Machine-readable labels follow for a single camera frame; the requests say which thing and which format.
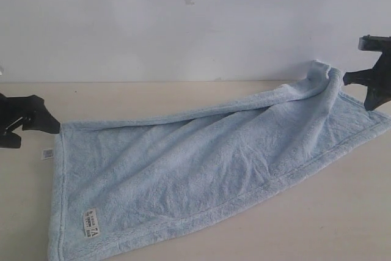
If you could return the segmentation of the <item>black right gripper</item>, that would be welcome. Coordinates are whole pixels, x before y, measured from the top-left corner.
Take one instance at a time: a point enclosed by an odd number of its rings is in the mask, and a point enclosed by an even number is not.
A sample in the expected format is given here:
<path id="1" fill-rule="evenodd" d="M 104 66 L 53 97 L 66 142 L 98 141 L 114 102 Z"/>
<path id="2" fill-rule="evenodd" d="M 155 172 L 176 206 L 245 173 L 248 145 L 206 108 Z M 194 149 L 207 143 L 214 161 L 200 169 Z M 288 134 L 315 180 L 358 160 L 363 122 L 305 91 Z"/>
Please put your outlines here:
<path id="1" fill-rule="evenodd" d="M 373 68 L 346 72 L 343 75 L 345 86 L 360 84 L 367 87 L 364 108 L 374 111 L 390 102 L 390 51 L 383 52 Z"/>

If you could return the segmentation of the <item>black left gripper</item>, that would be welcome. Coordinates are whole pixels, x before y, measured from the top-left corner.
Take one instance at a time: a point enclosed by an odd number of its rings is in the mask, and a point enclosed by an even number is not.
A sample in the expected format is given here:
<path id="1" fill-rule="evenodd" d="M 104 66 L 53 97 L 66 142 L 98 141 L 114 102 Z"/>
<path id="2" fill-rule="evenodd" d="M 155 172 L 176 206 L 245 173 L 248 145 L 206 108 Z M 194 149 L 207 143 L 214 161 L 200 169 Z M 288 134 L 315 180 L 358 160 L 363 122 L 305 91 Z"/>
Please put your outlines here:
<path id="1" fill-rule="evenodd" d="M 56 120 L 45 106 L 44 99 L 36 96 L 6 97 L 1 94 L 1 148 L 19 149 L 21 137 L 14 131 L 42 131 L 59 134 L 60 122 Z"/>

